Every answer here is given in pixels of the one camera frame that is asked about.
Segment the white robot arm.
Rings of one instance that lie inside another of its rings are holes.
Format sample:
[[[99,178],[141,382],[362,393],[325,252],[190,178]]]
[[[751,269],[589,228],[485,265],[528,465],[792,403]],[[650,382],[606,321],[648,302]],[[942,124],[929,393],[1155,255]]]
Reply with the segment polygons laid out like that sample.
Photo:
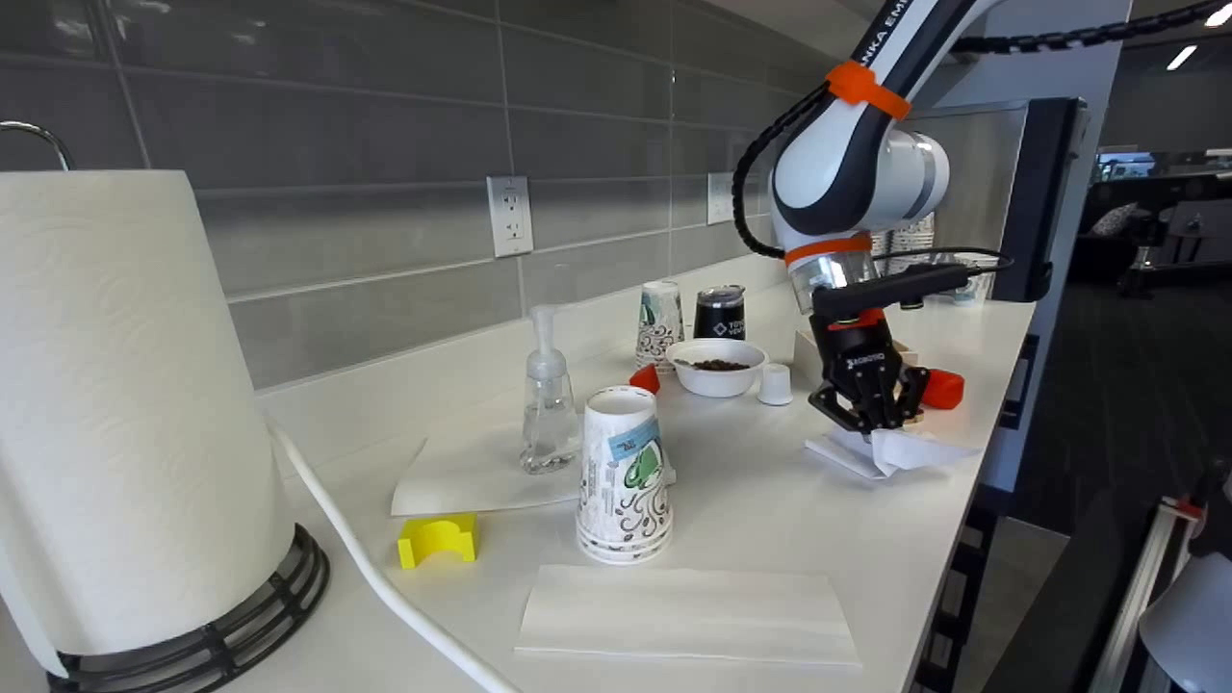
[[[911,97],[999,0],[887,0],[856,54],[763,128],[733,175],[741,240],[778,257],[819,351],[809,397],[833,425],[872,436],[919,415],[929,366],[909,366],[887,308],[963,288],[973,265],[872,269],[878,231],[938,207],[947,151],[909,137]]]

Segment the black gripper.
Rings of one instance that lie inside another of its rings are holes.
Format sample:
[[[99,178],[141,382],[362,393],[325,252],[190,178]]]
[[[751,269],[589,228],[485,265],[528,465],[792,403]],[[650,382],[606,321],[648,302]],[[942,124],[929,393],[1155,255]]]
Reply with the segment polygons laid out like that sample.
[[[833,425],[872,436],[906,429],[923,410],[929,369],[909,366],[888,334],[887,311],[811,321],[819,348],[819,391],[809,397]]]

